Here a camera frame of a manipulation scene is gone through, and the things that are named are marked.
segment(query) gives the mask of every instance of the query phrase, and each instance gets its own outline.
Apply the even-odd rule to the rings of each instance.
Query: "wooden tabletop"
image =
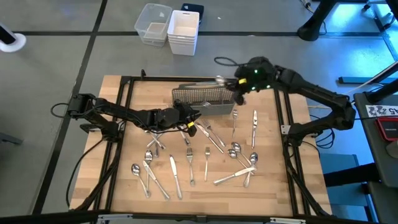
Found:
[[[120,78],[120,76],[105,76],[99,97],[115,102]],[[172,101],[171,90],[178,87],[179,84],[181,83],[134,82],[130,108],[135,110],[165,108]],[[146,181],[146,172],[142,161],[147,150],[146,145],[152,138],[132,123],[127,123],[111,210],[126,213],[292,216],[274,91],[263,90],[245,97],[247,105],[235,106],[239,116],[234,139],[232,138],[233,118],[231,114],[200,118],[210,122],[215,133],[227,146],[223,147],[225,153],[220,153],[200,130],[195,137],[189,138],[193,149],[192,166],[196,182],[194,187],[190,186],[189,165],[186,158],[187,147],[180,133],[166,133],[159,138],[166,145],[166,150],[159,149],[159,158],[154,159],[150,166],[160,184],[170,195],[169,201],[165,201],[152,179],[149,181],[149,190],[152,196],[145,198],[139,179],[131,173],[131,165],[139,164],[141,178],[144,182]],[[305,98],[300,95],[291,95],[290,101],[295,122],[308,122],[310,117]],[[254,150],[251,149],[253,110],[257,110],[258,113]],[[100,139],[100,133],[90,133],[85,150]],[[305,140],[315,144],[313,139],[306,138]],[[240,143],[243,153],[247,157],[252,152],[257,152],[259,155],[256,164],[257,171],[252,175],[248,188],[243,187],[246,175],[231,179],[218,186],[213,185],[214,180],[243,168],[236,159],[230,158],[226,153],[231,147],[232,141]],[[100,176],[105,146],[105,142],[101,143],[83,159],[73,192],[71,208],[79,206],[96,185]],[[208,181],[205,182],[205,148],[207,146],[210,147],[211,154],[208,164]],[[306,144],[300,146],[299,150],[306,186],[323,209],[331,213],[318,152]],[[173,155],[177,164],[183,200],[177,198],[169,155]],[[106,186],[101,208],[104,207],[107,189]],[[297,186],[296,194],[299,211],[303,213],[300,191]]]

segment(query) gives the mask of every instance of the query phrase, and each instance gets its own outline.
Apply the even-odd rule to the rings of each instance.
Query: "metal basket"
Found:
[[[230,114],[234,107],[233,92],[216,82],[181,84],[172,90],[172,98],[188,103],[204,116]]]

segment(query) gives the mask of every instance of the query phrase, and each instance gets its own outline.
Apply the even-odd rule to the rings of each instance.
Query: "white plastic bin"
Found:
[[[146,4],[134,25],[142,42],[163,47],[167,39],[171,15],[171,7],[161,4]]]
[[[199,12],[174,10],[167,35],[173,54],[195,54],[198,38]]]

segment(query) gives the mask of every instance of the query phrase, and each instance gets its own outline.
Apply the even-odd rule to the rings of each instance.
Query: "knife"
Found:
[[[149,165],[147,162],[142,161],[142,165],[144,166],[145,170],[148,172],[150,177],[155,181],[155,183],[159,186],[160,190],[163,193],[163,196],[166,200],[170,199],[170,196],[167,194],[167,192],[163,189],[163,187],[160,185],[159,181],[157,181],[155,174],[152,172],[152,169],[150,169]]]
[[[256,129],[257,129],[257,111],[253,111],[253,135],[251,138],[251,149],[254,149],[254,142],[256,138]]]
[[[253,170],[257,170],[257,168],[256,167],[249,167],[249,168],[246,168],[246,169],[243,169],[243,170],[239,170],[239,171],[237,171],[236,173],[234,173],[232,175],[229,175],[227,177],[223,177],[221,179],[215,180],[213,182],[213,184],[214,185],[219,185],[220,183],[223,183],[223,182],[225,182],[225,181],[227,181],[229,179],[232,179],[234,177],[237,177],[237,176],[240,176],[240,175],[243,175],[243,174],[247,174],[248,172],[253,171]]]
[[[203,132],[203,134],[205,134],[205,136],[213,143],[213,145],[216,146],[222,154],[224,154],[224,151],[217,145],[214,139],[210,137],[209,132],[207,132],[206,129],[199,122],[196,122],[195,125],[200,129],[200,131]]]
[[[178,199],[182,200],[182,193],[181,193],[181,188],[180,184],[178,183],[178,177],[177,177],[177,167],[175,166],[175,161],[172,155],[170,155],[170,163],[172,165],[172,170],[173,170],[173,175],[175,179],[175,183],[177,184],[177,195]]]

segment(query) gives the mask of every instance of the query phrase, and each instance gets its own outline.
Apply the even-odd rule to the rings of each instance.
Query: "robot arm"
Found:
[[[196,133],[194,120],[201,115],[199,111],[190,106],[175,101],[173,108],[153,110],[132,110],[123,106],[110,103],[105,99],[96,98],[92,94],[77,94],[72,97],[67,113],[74,119],[86,119],[90,124],[82,124],[80,127],[87,133],[93,128],[99,128],[105,140],[117,142],[119,139],[119,125],[114,121],[108,121],[101,114],[107,114],[116,118],[125,119],[134,123],[138,128],[151,132],[162,133],[170,128],[178,128],[193,137]]]
[[[224,83],[227,89],[234,92],[235,102],[239,105],[244,104],[243,95],[246,93],[275,88],[287,93],[298,93],[332,109],[332,112],[324,118],[291,125],[288,134],[284,137],[293,146],[301,145],[303,138],[308,134],[321,134],[323,130],[329,128],[346,130],[354,125],[356,112],[349,102],[349,96],[307,82],[297,72],[273,65],[265,57],[255,57],[248,63],[239,65],[234,76],[235,80],[218,80],[218,82]]]

